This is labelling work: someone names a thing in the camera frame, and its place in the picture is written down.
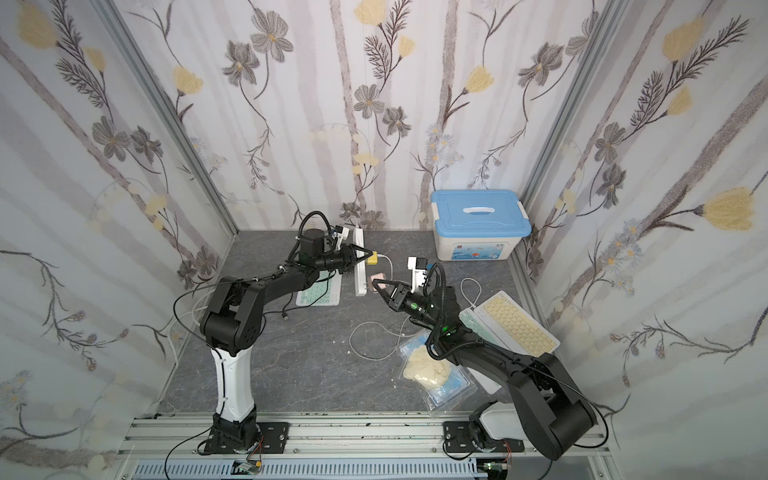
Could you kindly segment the white power strip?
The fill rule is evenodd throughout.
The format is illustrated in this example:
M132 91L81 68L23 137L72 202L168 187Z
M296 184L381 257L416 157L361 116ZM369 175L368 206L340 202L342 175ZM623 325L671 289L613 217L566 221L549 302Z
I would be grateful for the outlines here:
M356 227L352 231L353 241L352 243L364 247L364 233L363 229ZM357 297L363 297L367 294L367 279L366 279L366 264L361 262L354 269L354 288L355 295Z

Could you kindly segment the pink USB charger end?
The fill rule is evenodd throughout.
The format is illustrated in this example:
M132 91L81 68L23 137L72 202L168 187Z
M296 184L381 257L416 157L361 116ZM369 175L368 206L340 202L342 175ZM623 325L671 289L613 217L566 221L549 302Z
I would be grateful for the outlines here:
M370 277L371 287L377 292L384 291L387 288L386 282L387 279L383 273L377 273Z

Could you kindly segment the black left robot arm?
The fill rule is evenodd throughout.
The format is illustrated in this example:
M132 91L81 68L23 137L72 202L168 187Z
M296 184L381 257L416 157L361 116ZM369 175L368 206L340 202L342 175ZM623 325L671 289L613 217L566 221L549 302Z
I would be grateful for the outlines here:
M309 289L322 273L344 275L374 256L360 243L349 243L347 229L333 226L312 211L324 227L300 223L295 243L277 271L262 277L226 277L217 284L200 322L200 332L216 363L218 400L203 453L251 453L263 439L251 387L252 347L262 333L267 304Z

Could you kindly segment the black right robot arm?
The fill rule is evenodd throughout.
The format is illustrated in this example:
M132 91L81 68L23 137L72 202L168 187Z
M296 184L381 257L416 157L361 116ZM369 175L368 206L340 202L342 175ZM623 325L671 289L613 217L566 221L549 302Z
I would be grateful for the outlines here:
M428 270L427 279L434 280L434 286L420 292L397 280L375 279L372 285L391 310L429 331L425 349L432 360L477 371L508 390L509 403L489 402L470 415L468 430L476 450L526 440L556 461L572 447L597 449L607 443L606 417L560 360L550 353L514 352L483 339L460 320L455 289L447 284L441 263ZM605 439L582 444L580 439L597 425L603 427Z

